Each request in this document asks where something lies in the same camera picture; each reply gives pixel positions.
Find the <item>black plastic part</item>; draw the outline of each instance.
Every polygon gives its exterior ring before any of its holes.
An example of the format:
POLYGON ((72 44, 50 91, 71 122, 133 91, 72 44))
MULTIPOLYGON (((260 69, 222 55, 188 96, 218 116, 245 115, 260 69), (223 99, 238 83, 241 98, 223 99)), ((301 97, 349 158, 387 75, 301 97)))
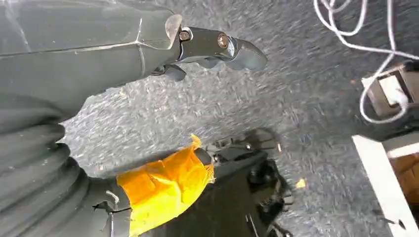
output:
POLYGON ((265 54, 248 41, 241 39, 235 40, 238 46, 237 56, 233 60, 226 62, 226 65, 233 70, 263 70, 268 62, 265 54))
POLYGON ((174 81, 181 81, 186 77, 186 72, 178 65, 165 65, 165 74, 174 81))

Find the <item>screw head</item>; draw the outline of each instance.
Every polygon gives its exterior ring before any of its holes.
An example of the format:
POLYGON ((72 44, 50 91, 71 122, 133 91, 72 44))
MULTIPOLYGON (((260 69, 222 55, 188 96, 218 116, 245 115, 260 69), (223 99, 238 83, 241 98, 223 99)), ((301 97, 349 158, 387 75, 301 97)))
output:
POLYGON ((228 46, 228 43, 228 37, 224 33, 218 35, 218 46, 226 48, 228 46))
POLYGON ((187 31, 182 31, 179 33, 179 39, 181 41, 187 41, 191 38, 191 36, 189 35, 189 32, 187 31))

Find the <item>white cable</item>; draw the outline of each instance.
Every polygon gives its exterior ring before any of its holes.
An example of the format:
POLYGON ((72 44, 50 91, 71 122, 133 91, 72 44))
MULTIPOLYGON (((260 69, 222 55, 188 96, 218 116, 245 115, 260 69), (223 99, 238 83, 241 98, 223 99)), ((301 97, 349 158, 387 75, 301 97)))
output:
POLYGON ((365 16, 367 14, 368 0, 362 0, 361 11, 360 11, 360 16, 359 16, 359 19, 358 19, 358 23, 356 24, 356 27, 354 28, 354 30, 351 31, 351 32, 346 32, 346 31, 339 30, 336 26, 336 22, 335 22, 333 14, 344 10, 352 2, 352 0, 346 0, 338 8, 334 8, 335 0, 330 0, 329 3, 327 2, 327 0, 321 0, 321 2, 324 5, 324 7, 328 10, 329 22, 327 22, 324 19, 324 17, 322 16, 322 14, 320 12, 318 0, 313 0, 314 10, 315 10, 317 16, 319 17, 319 19, 323 23, 323 25, 325 25, 329 30, 333 31, 336 34, 336 36, 339 38, 339 40, 344 45, 346 45, 350 48, 358 49, 358 50, 369 51, 369 52, 377 52, 377 53, 387 53, 388 54, 388 57, 386 58, 386 60, 381 64, 379 69, 371 77, 372 80, 370 81, 370 83, 368 85, 366 85, 364 90, 362 91, 361 98, 360 98, 360 103, 359 103, 359 109, 360 109, 362 117, 364 117, 364 119, 366 121, 371 122, 371 123, 376 123, 376 124, 393 122, 393 121, 396 121, 396 120, 400 119, 401 117, 403 117, 408 110, 408 103, 405 102, 405 98, 402 98, 400 96, 398 98, 393 98, 393 99, 398 102, 401 110, 398 114, 396 114, 395 116, 393 116, 391 118, 384 119, 384 120, 372 119, 365 114, 365 108, 364 108, 365 107, 365 98, 366 98, 367 93, 370 90, 372 84, 375 82, 378 75, 381 74, 384 71, 384 69, 387 67, 387 65, 394 58, 395 55, 410 58, 410 59, 413 59, 413 60, 419 60, 418 56, 396 50, 396 40, 394 39, 394 32, 393 32, 393 0, 387 0, 387 31, 388 31, 388 38, 390 40, 391 50, 374 48, 374 47, 365 47, 365 46, 362 46, 362 45, 348 43, 345 40, 345 38, 343 37, 343 36, 353 36, 353 35, 359 33, 359 31, 362 29, 362 27, 364 25, 364 21, 365 21, 365 16))

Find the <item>orange tape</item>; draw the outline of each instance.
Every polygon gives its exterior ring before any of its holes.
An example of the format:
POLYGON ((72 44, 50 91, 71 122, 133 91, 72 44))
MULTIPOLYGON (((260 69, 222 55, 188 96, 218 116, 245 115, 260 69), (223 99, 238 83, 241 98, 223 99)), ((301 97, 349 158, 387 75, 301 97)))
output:
POLYGON ((138 236, 186 211, 214 180, 213 165, 204 166, 195 155, 201 141, 164 160, 151 162, 117 177, 131 208, 129 236, 138 236))

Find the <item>gray carpet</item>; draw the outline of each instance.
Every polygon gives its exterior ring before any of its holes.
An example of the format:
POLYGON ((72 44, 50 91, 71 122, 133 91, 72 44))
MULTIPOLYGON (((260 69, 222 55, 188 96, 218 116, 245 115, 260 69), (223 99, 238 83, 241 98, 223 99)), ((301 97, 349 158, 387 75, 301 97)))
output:
MULTIPOLYGON (((88 174, 99 176, 149 154, 257 127, 274 131, 275 157, 294 191, 295 204, 279 223, 296 237, 385 237, 386 224, 352 145, 351 135, 374 133, 358 112, 359 78, 385 55, 346 48, 317 19, 310 0, 157 0, 184 17, 184 25, 223 30, 266 52, 263 72, 224 65, 185 65, 185 81, 148 78, 91 97, 65 123, 64 139, 88 174)), ((372 0, 367 25, 351 42, 389 47, 383 0, 372 0)), ((356 23, 360 1, 338 19, 356 23)), ((419 53, 419 2, 397 1, 397 42, 419 53)))

